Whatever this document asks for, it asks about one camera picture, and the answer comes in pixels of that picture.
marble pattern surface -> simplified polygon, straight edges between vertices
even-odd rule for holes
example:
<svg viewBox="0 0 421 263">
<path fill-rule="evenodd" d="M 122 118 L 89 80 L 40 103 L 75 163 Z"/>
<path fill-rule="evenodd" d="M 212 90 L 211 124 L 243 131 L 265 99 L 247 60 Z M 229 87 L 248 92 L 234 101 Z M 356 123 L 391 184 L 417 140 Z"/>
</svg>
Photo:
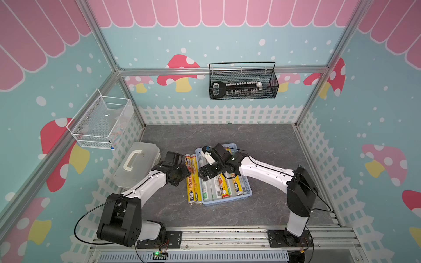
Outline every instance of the marble pattern surface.
<svg viewBox="0 0 421 263">
<path fill-rule="evenodd" d="M 295 169 L 308 167 L 291 125 L 149 125 L 142 142 L 154 143 L 162 158 L 167 151 L 193 154 L 196 148 L 217 143 L 236 143 L 250 156 L 271 165 Z M 189 205 L 187 186 L 170 184 L 159 189 L 142 208 L 143 220 L 163 222 L 166 226 L 247 226 L 285 225 L 289 209 L 287 197 L 279 189 L 249 178 L 253 194 L 246 199 L 214 206 Z M 326 209 L 320 200 L 314 207 Z M 332 224 L 329 213 L 314 211 L 309 224 Z"/>
</svg>

cartoon mushroom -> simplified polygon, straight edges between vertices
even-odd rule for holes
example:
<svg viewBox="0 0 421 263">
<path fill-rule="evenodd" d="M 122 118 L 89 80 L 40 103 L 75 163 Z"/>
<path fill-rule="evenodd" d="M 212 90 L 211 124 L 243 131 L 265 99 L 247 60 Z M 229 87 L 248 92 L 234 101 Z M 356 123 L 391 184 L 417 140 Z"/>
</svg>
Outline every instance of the cartoon mushroom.
<svg viewBox="0 0 421 263">
<path fill-rule="evenodd" d="M 144 83 L 147 84 L 154 84 L 153 80 L 149 76 L 127 76 L 124 78 L 127 85 L 129 86 L 130 90 L 134 90 L 134 87 L 136 87 L 137 93 L 146 93 L 148 90 L 145 88 Z"/>
<path fill-rule="evenodd" d="M 405 190 L 402 193 L 402 200 L 405 205 L 418 217 L 421 218 L 421 193 Z"/>
<path fill-rule="evenodd" d="M 386 170 L 395 186 L 400 186 L 405 181 L 408 165 L 404 153 L 399 148 L 364 144 L 362 152 L 361 157 L 368 156 L 373 159 L 365 164 L 371 176 L 378 178 Z"/>
<path fill-rule="evenodd" d="M 320 78 L 320 73 L 313 73 L 308 78 L 304 80 L 304 85 L 310 86 L 317 83 L 317 80 Z M 322 99 L 326 99 L 327 93 L 330 87 L 333 88 L 333 93 L 338 97 L 342 89 L 344 88 L 345 83 L 345 62 L 342 58 L 338 60 L 338 63 L 336 63 L 332 73 L 330 74 L 328 80 L 325 84 L 323 84 L 323 87 L 319 93 L 319 97 Z"/>
<path fill-rule="evenodd" d="M 20 263 L 25 256 L 28 241 L 33 241 L 37 245 L 44 242 L 51 229 L 51 220 L 38 221 L 36 219 L 49 203 L 48 197 L 32 200 L 18 223 L 0 245 L 2 263 Z"/>
<path fill-rule="evenodd" d="M 193 59 L 185 55 L 175 55 L 166 68 L 178 69 L 178 68 L 198 68 L 200 67 Z M 157 82 L 161 86 L 170 85 L 174 81 L 176 82 L 176 92 L 189 92 L 192 87 L 189 83 L 189 77 L 195 79 L 204 79 L 204 75 L 175 75 L 175 76 L 159 76 Z"/>
<path fill-rule="evenodd" d="M 286 92 L 288 90 L 288 83 L 298 84 L 301 82 L 301 77 L 298 73 L 283 73 L 279 74 L 278 82 L 278 92 Z"/>
<path fill-rule="evenodd" d="M 38 158 L 42 159 L 49 153 L 63 133 L 67 131 L 66 125 L 70 120 L 71 118 L 56 119 L 47 123 L 41 129 L 41 147 L 43 149 L 43 154 L 40 154 Z M 51 192 L 56 192 L 63 187 L 66 181 L 69 164 L 73 165 L 76 172 L 81 174 L 88 164 L 89 156 L 90 153 L 88 150 L 82 149 L 76 144 L 76 141 L 73 142 L 67 153 L 48 177 L 48 189 Z"/>
</svg>

plastic basket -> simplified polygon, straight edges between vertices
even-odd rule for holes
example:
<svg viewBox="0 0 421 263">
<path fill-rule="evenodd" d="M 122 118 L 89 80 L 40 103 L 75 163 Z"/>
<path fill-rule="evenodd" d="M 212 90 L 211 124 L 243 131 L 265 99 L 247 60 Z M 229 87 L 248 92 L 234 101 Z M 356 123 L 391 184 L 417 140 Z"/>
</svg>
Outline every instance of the plastic basket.
<svg viewBox="0 0 421 263">
<path fill-rule="evenodd" d="M 78 111 L 67 125 L 75 140 L 81 147 L 114 149 L 120 141 L 134 113 L 131 100 L 103 96 L 96 90 L 88 99 L 93 103 L 76 122 Z"/>
<path fill-rule="evenodd" d="M 232 149 L 232 153 L 235 153 L 237 150 L 237 145 L 235 143 L 228 143 L 228 144 L 223 144 L 222 145 L 224 148 L 233 148 Z M 197 163 L 199 164 L 202 156 L 200 155 L 200 152 L 202 151 L 202 148 L 197 148 L 196 149 L 196 157 L 197 157 Z M 236 197 L 229 197 L 229 198 L 223 198 L 220 200 L 213 200 L 213 201 L 203 201 L 203 205 L 204 206 L 209 206 L 209 205 L 217 205 L 217 204 L 221 204 L 221 203 L 226 203 L 226 202 L 232 202 L 235 200 L 241 200 L 241 199 L 245 199 L 247 197 L 249 197 L 252 194 L 251 188 L 250 188 L 250 184 L 248 183 L 248 179 L 247 176 L 242 175 L 240 177 L 242 179 L 242 186 L 243 188 L 246 190 L 246 194 L 240 195 L 240 196 L 236 196 Z M 203 199 L 203 191 L 202 191 L 202 182 L 203 180 L 201 178 L 199 178 L 200 181 L 200 194 L 202 195 L 202 200 Z"/>
</svg>

metal extrusion bar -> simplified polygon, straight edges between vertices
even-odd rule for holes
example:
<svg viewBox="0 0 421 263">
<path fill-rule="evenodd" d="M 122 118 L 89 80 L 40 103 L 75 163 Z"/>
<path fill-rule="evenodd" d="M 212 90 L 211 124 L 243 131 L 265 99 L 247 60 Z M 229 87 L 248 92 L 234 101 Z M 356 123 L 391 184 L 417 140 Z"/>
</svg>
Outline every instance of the metal extrusion bar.
<svg viewBox="0 0 421 263">
<path fill-rule="evenodd" d="M 233 70 L 233 69 L 265 69 L 263 66 L 254 67 L 218 67 L 215 70 Z M 275 66 L 275 73 L 324 73 L 328 70 L 327 66 Z M 163 75 L 207 75 L 209 67 L 200 68 L 155 68 L 155 69 L 120 69 L 121 76 L 163 76 Z"/>
<path fill-rule="evenodd" d="M 117 63 L 114 60 L 114 56 L 111 53 L 111 49 L 108 46 L 107 41 L 105 40 L 104 35 L 102 34 L 101 28 L 98 24 L 98 21 L 93 14 L 91 6 L 86 0 L 76 0 L 77 5 L 79 6 L 80 11 L 82 12 L 83 16 L 85 17 L 86 22 L 88 23 L 93 36 L 95 37 L 101 51 L 113 72 L 116 72 Z"/>
<path fill-rule="evenodd" d="M 101 93 L 107 94 L 117 82 L 119 77 L 118 72 L 110 74 L 99 88 Z M 88 109 L 88 106 L 93 103 L 95 99 L 96 98 L 91 98 L 91 100 L 86 103 L 87 106 L 85 109 L 80 111 L 77 118 L 80 118 L 83 115 L 83 113 Z M 29 176 L 29 179 L 22 188 L 16 193 L 14 199 L 9 202 L 9 206 L 0 216 L 0 243 L 7 236 L 9 231 L 16 225 L 18 219 L 28 208 L 32 199 L 34 199 L 45 181 L 47 181 L 49 175 L 59 164 L 74 141 L 75 139 L 73 136 L 69 132 L 65 132 L 57 141 L 56 145 L 45 156 L 43 161 Z"/>
<path fill-rule="evenodd" d="M 352 13 L 352 16 L 349 20 L 348 25 L 343 31 L 341 38 L 338 44 L 336 45 L 334 52 L 332 53 L 332 56 L 330 57 L 330 60 L 328 63 L 328 70 L 320 77 L 319 82 L 316 84 L 316 87 L 310 94 L 309 99 L 307 100 L 303 110 L 298 116 L 298 119 L 296 122 L 297 127 L 299 127 L 301 122 L 304 120 L 304 117 L 306 116 L 306 114 L 309 112 L 314 102 L 316 101 L 316 98 L 319 95 L 319 92 L 321 91 L 323 85 L 328 80 L 328 77 L 330 77 L 330 74 L 332 73 L 334 66 L 340 59 L 346 46 L 349 44 L 355 32 L 357 31 L 358 25 L 360 24 L 361 20 L 364 18 L 364 15 L 367 12 L 368 8 L 370 7 L 372 1 L 373 0 L 360 0 L 358 3 L 358 6 L 354 9 L 354 12 Z"/>
</svg>

black wire basket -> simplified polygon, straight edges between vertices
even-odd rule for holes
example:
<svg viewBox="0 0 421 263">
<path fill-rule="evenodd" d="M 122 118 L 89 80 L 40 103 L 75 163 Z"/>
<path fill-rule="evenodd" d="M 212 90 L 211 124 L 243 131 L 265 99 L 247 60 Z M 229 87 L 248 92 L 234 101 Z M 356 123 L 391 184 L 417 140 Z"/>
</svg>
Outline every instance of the black wire basket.
<svg viewBox="0 0 421 263">
<path fill-rule="evenodd" d="M 211 63 L 209 98 L 211 100 L 276 98 L 279 83 L 274 69 L 275 62 Z"/>
</svg>

